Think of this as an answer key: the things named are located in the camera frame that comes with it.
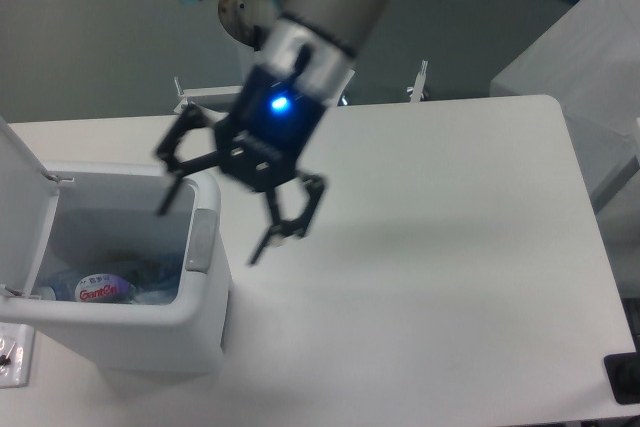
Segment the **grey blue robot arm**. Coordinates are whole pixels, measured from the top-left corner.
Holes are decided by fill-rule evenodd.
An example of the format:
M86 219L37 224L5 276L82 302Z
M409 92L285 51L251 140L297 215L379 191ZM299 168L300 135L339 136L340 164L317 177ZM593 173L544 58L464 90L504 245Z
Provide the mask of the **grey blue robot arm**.
M263 194L270 224L262 246L307 234L326 182L298 159L392 0L265 1L275 19L253 34L259 56L230 111L214 120L183 96L156 149L176 184L216 167Z

